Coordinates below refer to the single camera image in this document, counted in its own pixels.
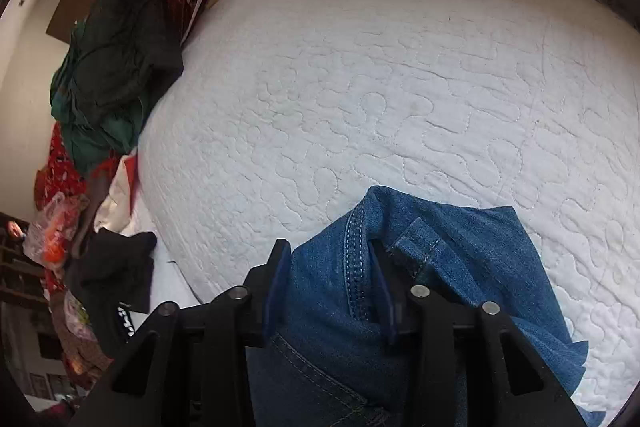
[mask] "green cloth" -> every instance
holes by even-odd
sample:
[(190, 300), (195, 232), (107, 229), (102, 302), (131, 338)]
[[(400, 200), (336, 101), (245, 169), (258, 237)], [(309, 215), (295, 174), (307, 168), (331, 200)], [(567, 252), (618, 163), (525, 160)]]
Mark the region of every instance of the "green cloth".
[(118, 155), (131, 152), (138, 143), (150, 112), (150, 103), (145, 92), (104, 118), (100, 126), (89, 125), (76, 106), (73, 90), (73, 73), (79, 58), (78, 41), (83, 32), (84, 22), (78, 23), (71, 35), (71, 45), (65, 60), (53, 75), (49, 102), (51, 116), (60, 122), (69, 158), (76, 170), (82, 176), (87, 176), (110, 156), (112, 150)]

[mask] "plastic bag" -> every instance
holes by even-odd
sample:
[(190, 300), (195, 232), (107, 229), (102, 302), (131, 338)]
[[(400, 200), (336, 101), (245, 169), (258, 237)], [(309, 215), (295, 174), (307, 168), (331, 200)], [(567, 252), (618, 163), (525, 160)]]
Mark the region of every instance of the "plastic bag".
[(94, 330), (89, 322), (89, 314), (82, 306), (82, 302), (76, 299), (70, 291), (65, 295), (65, 320), (66, 329), (76, 337), (85, 341), (97, 342)]
[(31, 223), (24, 241), (24, 254), (50, 270), (62, 267), (80, 214), (88, 204), (84, 194), (65, 198), (58, 192)]

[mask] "metal screw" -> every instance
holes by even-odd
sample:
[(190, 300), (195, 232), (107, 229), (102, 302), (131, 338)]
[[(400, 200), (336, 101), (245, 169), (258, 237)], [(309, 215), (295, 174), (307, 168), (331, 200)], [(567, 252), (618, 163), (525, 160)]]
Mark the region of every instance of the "metal screw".
[(249, 290), (245, 286), (233, 286), (226, 292), (233, 300), (244, 299), (249, 295)]
[(417, 298), (428, 297), (431, 291), (427, 288), (427, 286), (423, 286), (421, 284), (417, 284), (415, 286), (411, 286), (411, 295)]
[(482, 309), (489, 315), (497, 315), (498, 313), (500, 313), (500, 306), (498, 306), (498, 304), (493, 301), (482, 303)]
[(160, 304), (158, 307), (158, 313), (163, 315), (164, 317), (168, 317), (169, 315), (173, 315), (178, 311), (178, 304), (175, 302), (167, 301)]

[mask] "white quilted bedspread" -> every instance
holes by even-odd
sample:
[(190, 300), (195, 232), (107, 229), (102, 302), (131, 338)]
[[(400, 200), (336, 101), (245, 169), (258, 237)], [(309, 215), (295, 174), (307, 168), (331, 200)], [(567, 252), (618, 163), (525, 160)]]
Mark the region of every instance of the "white quilted bedspread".
[(640, 378), (640, 36), (593, 0), (222, 0), (140, 144), (146, 204), (201, 298), (372, 184), (516, 209), (574, 340), (574, 400)]

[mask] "denim fabric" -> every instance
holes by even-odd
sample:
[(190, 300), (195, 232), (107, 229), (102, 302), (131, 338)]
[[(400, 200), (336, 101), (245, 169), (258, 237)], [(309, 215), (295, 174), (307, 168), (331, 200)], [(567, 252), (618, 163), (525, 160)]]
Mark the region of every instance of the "denim fabric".
[[(371, 239), (415, 283), (453, 291), (471, 306), (500, 304), (566, 391), (576, 389), (587, 343), (572, 343), (513, 208), (459, 208), (371, 187), (351, 212), (294, 250), (278, 333), (266, 349), (247, 350), (259, 427), (400, 425), (416, 353), (385, 352), (372, 302)], [(583, 417), (595, 427), (604, 413)], [(464, 413), (457, 423), (465, 424)]]

